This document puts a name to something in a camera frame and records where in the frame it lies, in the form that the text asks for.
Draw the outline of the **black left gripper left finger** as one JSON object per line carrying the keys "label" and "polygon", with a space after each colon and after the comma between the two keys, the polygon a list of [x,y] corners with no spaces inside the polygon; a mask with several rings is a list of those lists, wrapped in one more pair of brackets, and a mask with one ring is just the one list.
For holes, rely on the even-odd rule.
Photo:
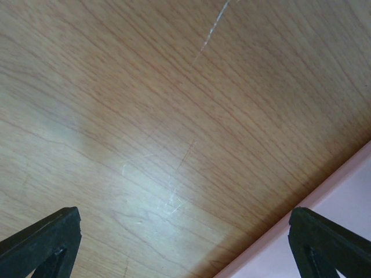
{"label": "black left gripper left finger", "polygon": [[1,241],[1,277],[70,277],[81,242],[77,207],[65,207]]}

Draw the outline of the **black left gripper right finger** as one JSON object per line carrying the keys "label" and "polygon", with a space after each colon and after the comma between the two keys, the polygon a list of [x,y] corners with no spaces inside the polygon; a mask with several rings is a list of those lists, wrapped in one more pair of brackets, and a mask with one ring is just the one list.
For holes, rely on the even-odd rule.
{"label": "black left gripper right finger", "polygon": [[370,241],[305,208],[292,210],[288,241],[301,277],[370,277]]}

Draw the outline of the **pink plastic tray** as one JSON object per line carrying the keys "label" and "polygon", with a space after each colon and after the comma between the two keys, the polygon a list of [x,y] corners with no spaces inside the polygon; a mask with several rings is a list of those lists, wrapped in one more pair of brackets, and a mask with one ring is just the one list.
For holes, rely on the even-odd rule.
{"label": "pink plastic tray", "polygon": [[[300,207],[370,239],[370,144],[367,143],[319,187]],[[217,277],[299,277],[291,252],[290,214],[281,218]]]}

